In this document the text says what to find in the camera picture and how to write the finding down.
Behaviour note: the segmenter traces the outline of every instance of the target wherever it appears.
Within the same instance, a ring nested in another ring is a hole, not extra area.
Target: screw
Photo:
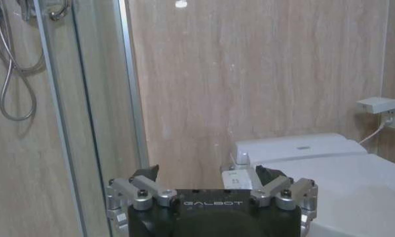
[[[146,197],[146,196],[148,196],[148,192],[146,192],[146,190],[140,189],[140,190],[137,191],[137,196],[138,196],[138,197]]]
[[[281,196],[285,198],[291,198],[291,190],[289,189],[281,190]]]

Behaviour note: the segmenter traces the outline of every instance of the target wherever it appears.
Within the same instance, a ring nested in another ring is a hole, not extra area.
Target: glass shower door
[[[58,2],[34,2],[78,222],[84,236],[117,236],[105,217],[104,188],[110,178],[128,178],[146,166],[124,5],[78,0],[54,21],[49,8]]]

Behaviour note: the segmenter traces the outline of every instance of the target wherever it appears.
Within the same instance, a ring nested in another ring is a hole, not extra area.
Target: toilet tank
[[[367,151],[355,141],[336,133],[324,133],[236,142],[230,158],[240,166],[357,154]]]

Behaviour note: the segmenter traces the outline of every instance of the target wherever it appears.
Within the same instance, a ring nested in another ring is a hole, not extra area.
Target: shower door frame
[[[128,72],[128,78],[125,78],[129,86],[129,95],[130,95],[130,108],[132,108],[132,114],[133,114],[133,130],[134,130],[134,137],[136,137],[136,145],[137,145],[137,159],[140,167],[148,167],[148,148],[146,148],[146,139],[145,139],[145,129],[144,129],[144,119],[142,119],[142,109],[141,109],[141,100],[140,100],[140,92],[138,92],[138,82],[137,82],[137,73],[136,73],[136,60],[134,60],[134,50],[133,50],[133,39],[132,39],[132,27],[130,27],[130,18],[129,18],[129,8],[128,8],[128,0],[113,0],[114,3],[118,5],[118,11],[120,11],[120,22],[121,22],[121,28],[122,28],[122,42],[124,42],[124,54],[125,54],[125,62],[126,62],[126,72]],[[37,14],[37,22],[38,22],[38,28],[39,28],[39,34],[41,34],[41,43],[44,48],[44,56],[45,56],[45,63],[46,63],[46,70],[48,70],[48,80],[49,80],[49,87],[50,87],[50,95],[52,95],[52,101],[54,106],[54,113],[56,113],[56,122],[57,122],[57,130],[58,130],[58,136],[60,136],[60,142],[61,142],[61,149],[62,149],[62,156],[65,161],[65,167],[68,172],[68,178],[69,178],[69,188],[72,193],[72,199],[76,207],[76,219],[78,224],[78,230],[81,233],[81,236],[88,236],[88,226],[85,224],[85,217],[84,217],[84,210],[82,210],[82,201],[80,199],[81,195],[96,195],[96,194],[88,194],[81,193],[81,190],[78,189],[77,185],[77,177],[76,177],[76,168],[73,167],[73,159],[72,156],[72,146],[74,144],[70,144],[69,138],[68,138],[68,131],[66,131],[66,117],[64,114],[62,104],[61,104],[61,96],[58,91],[58,76],[56,74],[56,65],[53,62],[53,52],[52,52],[52,46],[50,46],[50,39],[48,35],[48,23],[49,21],[48,12],[41,7],[44,6],[42,3],[39,3],[41,0],[34,0],[35,5],[35,14]],[[76,19],[74,19],[74,7],[70,8],[69,11],[69,18],[72,19],[73,24],[73,30],[74,34],[78,34],[76,29]],[[80,45],[78,41],[76,42],[77,48],[80,51]],[[96,134],[93,129],[93,121],[92,121],[92,111],[90,111],[90,105],[89,105],[89,94],[88,94],[88,87],[84,82],[84,96],[86,101],[86,108],[84,112],[88,113],[89,117],[89,130],[93,137],[93,150],[96,157],[93,161],[97,162],[97,173],[93,175],[98,176],[100,179],[100,185],[101,185],[101,196],[102,201],[105,202],[105,193],[104,193],[104,186],[105,182],[102,180],[102,175],[100,172],[100,163],[98,163],[98,152],[97,152],[97,144],[96,144]],[[109,236],[113,236],[113,231],[110,227],[110,223],[108,222],[108,232]]]

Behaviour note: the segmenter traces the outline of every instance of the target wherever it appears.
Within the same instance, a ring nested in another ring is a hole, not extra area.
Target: toilet seat
[[[317,183],[316,225],[349,237],[395,237],[395,164],[376,155],[299,159],[263,164]]]
[[[337,237],[395,237],[395,164],[355,141],[339,134],[244,141],[230,157],[236,169],[263,165],[295,180],[316,181],[317,218],[308,236],[332,236],[332,231]]]

